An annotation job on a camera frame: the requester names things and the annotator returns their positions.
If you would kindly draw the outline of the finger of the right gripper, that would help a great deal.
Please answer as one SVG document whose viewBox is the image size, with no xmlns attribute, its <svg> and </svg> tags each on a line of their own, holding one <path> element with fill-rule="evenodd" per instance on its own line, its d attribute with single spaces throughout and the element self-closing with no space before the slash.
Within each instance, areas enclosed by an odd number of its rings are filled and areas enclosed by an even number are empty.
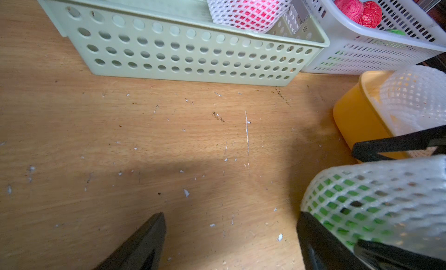
<svg viewBox="0 0 446 270">
<path fill-rule="evenodd" d="M 435 148 L 431 156 L 445 155 L 445 125 L 397 137 L 357 142 L 353 145 L 351 154 L 360 162 L 378 162 L 395 160 L 395 158 L 383 156 L 382 153 L 426 150 L 431 147 Z"/>
<path fill-rule="evenodd" d="M 359 240 L 354 254 L 374 270 L 444 270 L 444 260 L 383 243 Z"/>
</svg>

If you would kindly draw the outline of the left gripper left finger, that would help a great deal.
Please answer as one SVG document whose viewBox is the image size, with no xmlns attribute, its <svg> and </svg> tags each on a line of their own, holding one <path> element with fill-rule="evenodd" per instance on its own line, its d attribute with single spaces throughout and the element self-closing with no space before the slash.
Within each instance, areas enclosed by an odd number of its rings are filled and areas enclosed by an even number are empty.
<svg viewBox="0 0 446 270">
<path fill-rule="evenodd" d="M 95 268 L 97 270 L 157 270 L 166 232 L 164 214 L 153 214 L 120 247 Z"/>
</svg>

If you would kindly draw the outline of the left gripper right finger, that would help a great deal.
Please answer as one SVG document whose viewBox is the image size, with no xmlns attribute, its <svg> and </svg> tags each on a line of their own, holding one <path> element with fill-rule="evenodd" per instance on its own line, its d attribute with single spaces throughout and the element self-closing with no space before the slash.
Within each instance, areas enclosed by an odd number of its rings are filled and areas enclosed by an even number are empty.
<svg viewBox="0 0 446 270">
<path fill-rule="evenodd" d="M 296 230 L 305 269 L 367 270 L 369 268 L 310 213 L 300 213 Z"/>
</svg>

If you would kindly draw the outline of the green apple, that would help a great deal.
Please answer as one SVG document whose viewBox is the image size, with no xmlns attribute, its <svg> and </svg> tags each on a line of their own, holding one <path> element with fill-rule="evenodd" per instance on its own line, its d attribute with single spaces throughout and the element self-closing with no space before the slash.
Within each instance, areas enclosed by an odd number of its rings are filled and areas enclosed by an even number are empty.
<svg viewBox="0 0 446 270">
<path fill-rule="evenodd" d="M 302 212 L 348 249 L 359 240 L 446 257 L 446 157 L 326 169 L 305 191 Z"/>
<path fill-rule="evenodd" d="M 406 35 L 406 33 L 404 31 L 398 30 L 398 29 L 386 29 L 386 32 L 401 35 L 401 36 Z"/>
</svg>

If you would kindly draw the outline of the red apple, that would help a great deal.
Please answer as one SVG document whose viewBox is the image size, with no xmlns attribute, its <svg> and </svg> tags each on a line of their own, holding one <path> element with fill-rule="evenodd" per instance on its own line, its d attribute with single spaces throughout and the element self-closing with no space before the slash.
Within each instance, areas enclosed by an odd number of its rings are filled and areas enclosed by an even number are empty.
<svg viewBox="0 0 446 270">
<path fill-rule="evenodd" d="M 357 19 L 357 23 L 364 27 L 375 29 L 382 21 L 382 9 L 374 1 L 366 1 L 363 3 L 363 12 Z"/>
</svg>

